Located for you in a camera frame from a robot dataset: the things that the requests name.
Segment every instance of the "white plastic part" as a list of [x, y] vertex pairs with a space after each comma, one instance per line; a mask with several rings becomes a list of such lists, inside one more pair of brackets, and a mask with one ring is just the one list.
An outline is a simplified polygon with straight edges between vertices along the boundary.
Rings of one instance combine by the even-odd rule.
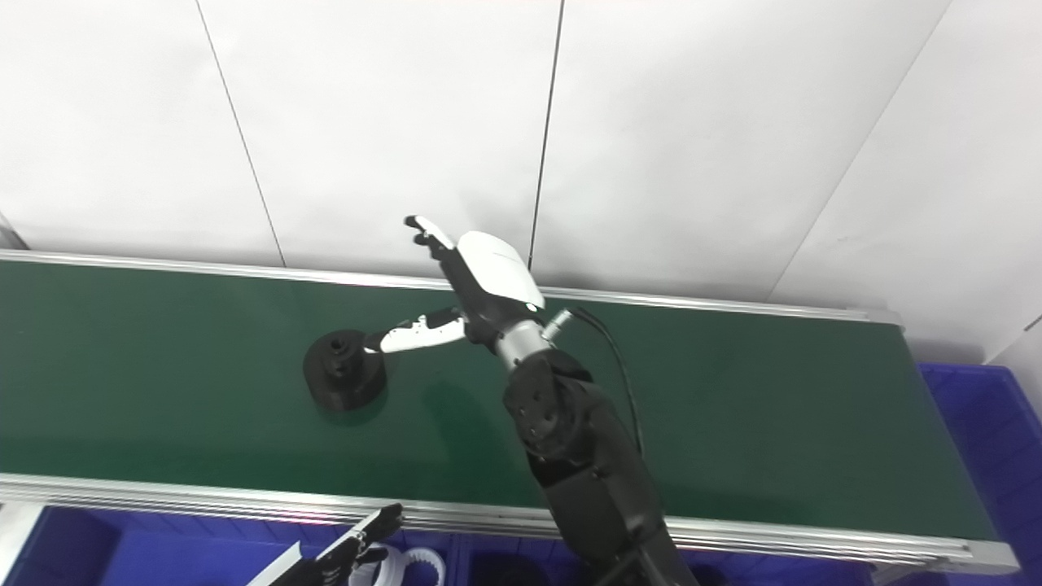
[[374, 544], [388, 551], [388, 557], [378, 564], [365, 564], [351, 572], [347, 579], [348, 586], [401, 586], [405, 578], [405, 567], [415, 563], [433, 566], [438, 572], [438, 582], [431, 586], [445, 584], [445, 560], [438, 552], [428, 547], [414, 547], [404, 554], [391, 545]]
[[528, 267], [510, 244], [483, 231], [469, 231], [460, 238], [456, 247], [487, 293], [531, 303], [539, 309], [546, 307]]
[[410, 327], [395, 327], [383, 335], [380, 351], [401, 352], [448, 344], [464, 338], [464, 319], [456, 318], [439, 327], [427, 327], [427, 316], [420, 316]]
[[441, 242], [449, 250], [455, 248], [455, 244], [452, 243], [452, 239], [449, 238], [447, 234], [442, 231], [442, 228], [438, 227], [437, 224], [423, 216], [414, 217], [416, 218], [416, 223], [419, 224], [420, 229], [427, 233], [427, 235], [432, 236], [435, 240]]

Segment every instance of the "white wall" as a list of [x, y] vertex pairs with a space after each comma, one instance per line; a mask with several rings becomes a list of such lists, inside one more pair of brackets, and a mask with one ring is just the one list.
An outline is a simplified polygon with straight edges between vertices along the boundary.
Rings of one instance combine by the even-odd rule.
[[1008, 366], [1035, 412], [1042, 417], [1042, 325], [1036, 324], [1002, 350], [992, 364]]
[[0, 212], [32, 247], [278, 264], [192, 2], [0, 3]]
[[1042, 3], [957, 0], [771, 300], [886, 306], [985, 361], [1042, 313]]
[[425, 275], [405, 214], [522, 254], [537, 219], [546, 285], [887, 307], [929, 359], [1042, 313], [1042, 4], [566, 0], [537, 217], [560, 6], [4, 2], [0, 213]]

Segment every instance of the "silver metal joint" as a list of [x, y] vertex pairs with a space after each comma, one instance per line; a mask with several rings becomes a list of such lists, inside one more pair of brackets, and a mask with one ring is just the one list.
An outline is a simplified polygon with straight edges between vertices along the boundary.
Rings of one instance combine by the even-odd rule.
[[496, 342], [496, 356], [503, 361], [507, 372], [521, 364], [529, 356], [550, 349], [550, 342], [543, 337], [543, 326], [539, 322], [519, 322], [500, 336]]
[[557, 312], [557, 315], [553, 316], [553, 319], [547, 322], [546, 327], [543, 328], [543, 339], [552, 343], [553, 339], [561, 333], [561, 328], [564, 327], [570, 319], [572, 319], [572, 312], [568, 310], [561, 310]]

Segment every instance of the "black robot arm segment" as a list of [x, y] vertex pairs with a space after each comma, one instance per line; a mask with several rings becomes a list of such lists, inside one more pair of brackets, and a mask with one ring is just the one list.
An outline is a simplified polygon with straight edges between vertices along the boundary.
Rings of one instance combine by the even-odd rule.
[[539, 351], [513, 369], [503, 405], [573, 552], [620, 581], [697, 585], [644, 461], [589, 372], [559, 349]]

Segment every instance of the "blue plastic bin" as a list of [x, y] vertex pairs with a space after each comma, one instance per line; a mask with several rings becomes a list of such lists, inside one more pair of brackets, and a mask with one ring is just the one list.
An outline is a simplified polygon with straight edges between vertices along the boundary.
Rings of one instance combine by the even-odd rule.
[[[301, 541], [303, 554], [314, 556], [346, 529], [49, 508], [6, 586], [241, 586], [293, 542]], [[439, 552], [449, 586], [505, 585], [512, 571], [536, 572], [549, 586], [590, 583], [584, 564], [556, 540], [408, 530], [388, 543]], [[714, 586], [713, 580], [720, 578], [733, 586], [871, 583], [865, 564], [700, 552], [685, 556], [704, 586]], [[75, 563], [70, 566], [69, 560]], [[432, 569], [422, 565], [411, 566], [405, 576], [406, 586], [433, 583]]]
[[[221, 517], [47, 508], [5, 586], [243, 586], [300, 541], [314, 557], [347, 531]], [[430, 547], [455, 581], [456, 537], [399, 531], [386, 543]], [[404, 586], [432, 585], [433, 568], [406, 569]]]
[[1001, 366], [921, 364], [977, 493], [1022, 572], [912, 576], [901, 586], [1042, 585], [1042, 425]]
[[[512, 572], [530, 572], [535, 566], [548, 586], [590, 584], [582, 562], [557, 540], [519, 539], [482, 535], [461, 536], [461, 568], [455, 586], [516, 584]], [[785, 556], [713, 552], [684, 552], [702, 586], [870, 586], [867, 564]]]

